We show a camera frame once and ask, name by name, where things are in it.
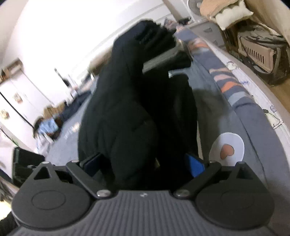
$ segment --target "wooden floor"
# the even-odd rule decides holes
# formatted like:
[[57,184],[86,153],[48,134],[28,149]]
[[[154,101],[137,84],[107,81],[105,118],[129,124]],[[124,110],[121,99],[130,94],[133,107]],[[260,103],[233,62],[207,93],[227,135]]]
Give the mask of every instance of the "wooden floor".
[[290,113],[290,76],[282,84],[268,87]]

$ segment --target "heart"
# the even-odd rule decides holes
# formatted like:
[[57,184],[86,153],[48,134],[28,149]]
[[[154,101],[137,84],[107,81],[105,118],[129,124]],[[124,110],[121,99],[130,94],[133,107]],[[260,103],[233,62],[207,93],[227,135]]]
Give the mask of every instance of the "heart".
[[220,159],[224,160],[227,156],[234,155],[235,150],[234,148],[229,144],[224,144],[222,146],[222,149],[220,150]]

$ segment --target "metal screw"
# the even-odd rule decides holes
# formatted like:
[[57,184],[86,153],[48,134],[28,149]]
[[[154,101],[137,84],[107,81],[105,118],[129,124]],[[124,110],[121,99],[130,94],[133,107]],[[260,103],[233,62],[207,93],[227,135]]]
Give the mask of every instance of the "metal screw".
[[174,195],[176,197],[188,197],[190,195],[190,192],[187,189],[178,189],[175,191]]
[[107,189],[102,189],[97,192],[98,197],[109,197],[111,194],[111,191]]

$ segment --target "bed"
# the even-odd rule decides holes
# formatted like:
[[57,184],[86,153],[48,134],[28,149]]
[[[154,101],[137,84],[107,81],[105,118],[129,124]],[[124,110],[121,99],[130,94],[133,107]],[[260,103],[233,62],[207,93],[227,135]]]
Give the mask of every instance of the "bed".
[[[171,20],[175,36],[188,43],[193,55],[185,73],[192,87],[198,112],[200,156],[222,165],[245,161],[268,187],[275,212],[268,228],[279,235],[290,232],[290,132],[289,113],[260,79],[245,65],[215,45]],[[91,90],[96,88],[95,80]],[[78,130],[91,97],[62,128],[47,161],[65,165],[78,159]],[[222,157],[223,144],[233,147]]]

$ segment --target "drawer handle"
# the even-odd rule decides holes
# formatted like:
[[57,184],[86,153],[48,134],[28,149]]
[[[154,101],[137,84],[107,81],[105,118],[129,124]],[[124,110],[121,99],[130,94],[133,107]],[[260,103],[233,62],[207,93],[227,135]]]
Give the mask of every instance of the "drawer handle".
[[18,104],[21,104],[23,102],[21,96],[18,93],[14,94],[13,98]]
[[205,33],[211,33],[213,31],[213,29],[211,27],[209,27],[208,29],[205,29],[203,32]]
[[1,118],[4,119],[4,120],[7,120],[9,119],[9,113],[5,110],[1,110],[0,111],[0,114],[1,114]]

